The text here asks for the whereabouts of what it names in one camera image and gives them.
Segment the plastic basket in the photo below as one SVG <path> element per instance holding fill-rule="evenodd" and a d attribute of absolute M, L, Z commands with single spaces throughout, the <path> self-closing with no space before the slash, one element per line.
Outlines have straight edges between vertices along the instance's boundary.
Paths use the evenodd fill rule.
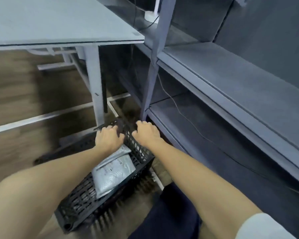
<path fill-rule="evenodd" d="M 56 151 L 41 156 L 34 164 L 41 164 L 53 159 L 78 153 L 95 146 L 96 131 L 104 126 L 116 125 L 118 121 L 103 125 L 95 129 L 80 140 L 58 148 Z M 135 166 L 135 171 L 122 181 L 107 195 L 96 199 L 96 192 L 92 174 L 87 177 L 59 204 L 55 211 L 56 218 L 64 233 L 69 233 L 82 223 L 93 223 L 124 191 L 130 190 L 139 181 L 138 178 L 148 171 L 154 159 L 153 154 L 140 146 L 132 137 L 132 132 L 127 123 L 120 120 L 120 132 L 125 134 L 124 144 L 131 149 L 130 157 Z"/>

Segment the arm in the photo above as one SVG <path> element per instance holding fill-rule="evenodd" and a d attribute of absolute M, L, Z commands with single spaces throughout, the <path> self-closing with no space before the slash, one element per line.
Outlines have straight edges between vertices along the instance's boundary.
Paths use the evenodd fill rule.
<path fill-rule="evenodd" d="M 92 149 L 17 172 L 0 183 L 0 239 L 34 238 L 92 169 L 115 152 L 124 135 L 103 128 Z"/>
<path fill-rule="evenodd" d="M 189 155 L 167 144 L 151 123 L 137 122 L 134 138 L 162 162 L 219 239 L 234 239 L 242 224 L 261 210 L 243 193 Z"/>

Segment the floor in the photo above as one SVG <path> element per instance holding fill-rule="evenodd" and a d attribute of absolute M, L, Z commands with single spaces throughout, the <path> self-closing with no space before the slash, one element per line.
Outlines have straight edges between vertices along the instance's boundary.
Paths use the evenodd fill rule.
<path fill-rule="evenodd" d="M 40 72 L 36 65 L 60 62 L 60 57 L 35 56 L 26 51 L 0 52 L 0 125 L 91 102 L 91 96 L 74 68 Z M 107 96 L 126 92 L 107 80 Z M 131 97 L 112 102 L 120 116 L 137 120 L 139 108 Z M 111 110 L 106 121 L 115 116 Z M 32 166 L 33 160 L 58 147 L 58 139 L 95 126 L 93 108 L 86 108 L 0 133 L 0 181 L 21 169 Z M 155 159 L 152 167 L 163 185 L 171 177 Z M 91 228 L 64 235 L 55 216 L 38 238 L 127 238 L 151 209 L 160 188 L 146 176 L 128 198 L 120 199 Z"/>

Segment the table top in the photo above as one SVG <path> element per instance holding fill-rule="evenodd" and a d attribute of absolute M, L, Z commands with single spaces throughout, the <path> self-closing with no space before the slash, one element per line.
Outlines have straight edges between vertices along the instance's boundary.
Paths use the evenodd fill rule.
<path fill-rule="evenodd" d="M 0 48 L 142 42 L 143 35 L 97 0 L 0 0 Z"/>

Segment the white plastic package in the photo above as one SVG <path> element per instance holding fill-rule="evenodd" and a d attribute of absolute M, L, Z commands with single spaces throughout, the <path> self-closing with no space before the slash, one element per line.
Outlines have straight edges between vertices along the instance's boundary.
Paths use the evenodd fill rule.
<path fill-rule="evenodd" d="M 96 198 L 111 192 L 117 185 L 135 171 L 135 166 L 128 154 L 123 155 L 108 164 L 92 170 Z"/>
<path fill-rule="evenodd" d="M 106 159 L 104 159 L 102 162 L 100 162 L 95 169 L 99 169 L 103 167 L 104 165 L 108 164 L 109 162 L 112 162 L 116 158 L 119 158 L 127 153 L 130 153 L 131 149 L 128 148 L 125 144 L 123 144 L 116 152 L 112 153 L 110 156 L 108 156 Z"/>

